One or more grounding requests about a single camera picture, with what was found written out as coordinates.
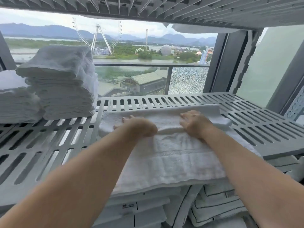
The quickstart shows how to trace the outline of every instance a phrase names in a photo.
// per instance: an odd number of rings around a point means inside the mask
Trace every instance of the white sphere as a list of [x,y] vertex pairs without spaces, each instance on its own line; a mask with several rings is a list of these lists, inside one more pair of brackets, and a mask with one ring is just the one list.
[[162,55],[170,55],[171,54],[171,46],[169,45],[163,45],[161,48]]

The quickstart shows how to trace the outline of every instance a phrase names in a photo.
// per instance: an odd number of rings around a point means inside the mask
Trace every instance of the person's left arm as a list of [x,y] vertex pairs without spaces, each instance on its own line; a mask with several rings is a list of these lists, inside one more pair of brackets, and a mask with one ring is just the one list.
[[0,228],[91,227],[138,140],[157,133],[157,127],[144,118],[123,122],[52,171],[0,219]]

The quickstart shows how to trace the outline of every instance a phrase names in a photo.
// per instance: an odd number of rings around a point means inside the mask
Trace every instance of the forearm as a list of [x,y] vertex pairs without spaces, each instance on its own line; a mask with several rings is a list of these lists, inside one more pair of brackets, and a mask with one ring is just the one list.
[[242,202],[264,227],[297,227],[303,221],[304,189],[221,130],[211,127],[202,138],[214,150]]
[[0,220],[0,227],[90,227],[138,139],[127,127],[117,128],[51,172]]

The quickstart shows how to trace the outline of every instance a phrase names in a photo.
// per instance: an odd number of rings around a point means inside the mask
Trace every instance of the mountain range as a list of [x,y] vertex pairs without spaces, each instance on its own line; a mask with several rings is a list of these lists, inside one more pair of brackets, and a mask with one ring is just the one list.
[[[0,24],[0,31],[3,36],[29,37],[29,38],[55,38],[55,39],[78,39],[77,31],[62,25],[32,26],[26,24]],[[86,30],[79,30],[78,33],[85,39],[93,39],[92,33]],[[107,40],[133,41],[145,43],[145,38],[136,37],[130,34],[113,36],[105,34]],[[181,34],[165,34],[162,37],[148,36],[148,43],[169,44],[169,45],[188,45],[188,46],[211,46],[215,45],[216,37],[208,38],[186,38]]]

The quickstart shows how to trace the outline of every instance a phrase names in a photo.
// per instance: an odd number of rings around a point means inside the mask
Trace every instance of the person's right arm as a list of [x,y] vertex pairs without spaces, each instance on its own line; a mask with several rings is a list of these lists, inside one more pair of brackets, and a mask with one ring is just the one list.
[[197,111],[181,114],[181,125],[204,140],[260,228],[304,227],[304,186],[226,135]]

